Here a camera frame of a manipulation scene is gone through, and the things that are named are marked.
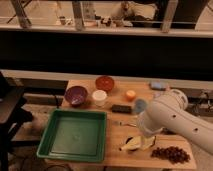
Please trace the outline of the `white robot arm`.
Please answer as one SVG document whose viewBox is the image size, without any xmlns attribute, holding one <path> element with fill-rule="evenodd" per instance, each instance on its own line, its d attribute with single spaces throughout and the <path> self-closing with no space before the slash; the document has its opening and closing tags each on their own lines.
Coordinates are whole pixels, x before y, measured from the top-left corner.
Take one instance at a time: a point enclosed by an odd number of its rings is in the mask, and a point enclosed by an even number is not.
<svg viewBox="0 0 213 171">
<path fill-rule="evenodd" d="M 213 124 L 186 111 L 187 96 L 171 89 L 152 99 L 137 117 L 137 128 L 150 138 L 167 128 L 213 155 Z"/>
</svg>

